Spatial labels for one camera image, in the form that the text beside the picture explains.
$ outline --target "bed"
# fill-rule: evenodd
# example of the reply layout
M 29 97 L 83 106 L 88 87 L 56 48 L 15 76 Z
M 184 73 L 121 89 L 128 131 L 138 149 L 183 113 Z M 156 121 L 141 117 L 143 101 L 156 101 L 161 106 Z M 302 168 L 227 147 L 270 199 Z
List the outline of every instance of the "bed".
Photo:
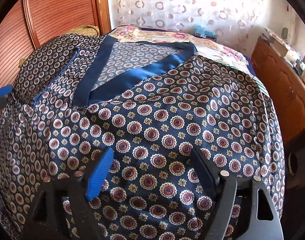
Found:
M 237 177 L 262 177 L 282 215 L 285 163 L 273 103 L 245 57 L 213 41 L 121 26 L 105 36 L 65 34 L 33 52 L 0 117 L 0 222 L 8 234 L 19 238 L 43 179 L 73 176 L 106 146 L 113 165 L 89 204 L 107 239 L 200 237 L 215 200 L 190 165 L 193 147 Z M 67 198 L 63 207 L 78 238 Z

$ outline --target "wooden dresser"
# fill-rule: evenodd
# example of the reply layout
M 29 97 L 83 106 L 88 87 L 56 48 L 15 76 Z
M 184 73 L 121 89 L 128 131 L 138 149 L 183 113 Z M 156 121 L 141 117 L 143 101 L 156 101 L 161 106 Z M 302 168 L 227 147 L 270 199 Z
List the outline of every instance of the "wooden dresser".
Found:
M 274 103 L 284 145 L 305 135 L 305 84 L 301 78 L 261 38 L 252 59 L 256 75 Z

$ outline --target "wooden furniture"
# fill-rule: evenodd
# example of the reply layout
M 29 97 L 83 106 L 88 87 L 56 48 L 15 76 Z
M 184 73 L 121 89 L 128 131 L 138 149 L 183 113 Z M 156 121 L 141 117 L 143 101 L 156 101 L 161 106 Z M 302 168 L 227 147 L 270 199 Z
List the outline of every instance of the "wooden furniture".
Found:
M 108 0 L 19 0 L 0 24 L 0 88 L 13 83 L 21 58 L 80 25 L 109 32 Z
M 256 75 L 274 103 L 284 145 L 305 135 L 305 84 L 301 78 L 261 38 L 252 59 Z

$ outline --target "metal stud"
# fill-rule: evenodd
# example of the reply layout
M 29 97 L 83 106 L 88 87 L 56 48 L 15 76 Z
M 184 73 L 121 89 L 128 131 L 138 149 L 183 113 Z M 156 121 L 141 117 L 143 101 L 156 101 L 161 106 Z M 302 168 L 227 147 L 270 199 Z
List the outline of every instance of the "metal stud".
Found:
M 44 177 L 44 179 L 43 179 L 44 182 L 49 182 L 50 180 L 51 180 L 51 178 L 49 176 Z
M 76 177 L 81 177 L 83 174 L 84 174 L 83 171 L 76 171 L 76 172 L 74 173 L 74 175 L 75 175 Z
M 258 176 L 258 175 L 254 175 L 254 180 L 255 180 L 255 181 L 261 181 L 261 177 Z
M 224 177 L 228 177 L 229 176 L 229 172 L 222 170 L 222 171 L 220 171 L 220 175 L 224 176 Z

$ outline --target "blue satin neckline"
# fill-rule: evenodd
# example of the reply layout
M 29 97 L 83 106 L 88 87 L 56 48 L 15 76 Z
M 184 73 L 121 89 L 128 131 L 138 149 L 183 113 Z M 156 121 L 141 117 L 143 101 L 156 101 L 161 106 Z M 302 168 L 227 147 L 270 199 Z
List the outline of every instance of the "blue satin neckline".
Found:
M 100 103 L 103 101 L 108 101 L 113 99 L 115 96 L 121 95 L 124 91 L 132 89 L 140 81 L 153 76 L 160 76 L 167 73 L 169 70 L 178 67 L 178 65 L 188 61 L 195 53 L 197 49 L 195 45 L 191 42 L 173 42 L 173 43 L 151 43 L 147 41 L 139 41 L 134 43 L 147 44 L 147 45 L 157 45 L 160 47 L 169 47 L 174 49 L 181 49 L 182 52 L 177 54 L 170 54 L 166 58 L 149 64 L 142 68 L 128 70 L 122 74 L 116 76 L 107 83 L 101 85 L 97 89 L 91 91 L 93 85 L 98 79 L 103 67 L 106 65 L 109 56 L 111 54 L 112 46 L 115 42 L 111 39 L 112 37 L 107 36 L 105 39 L 108 41 L 103 41 L 97 56 L 86 72 L 85 76 L 79 82 L 78 88 L 75 91 L 73 98 L 74 106 L 85 107 Z

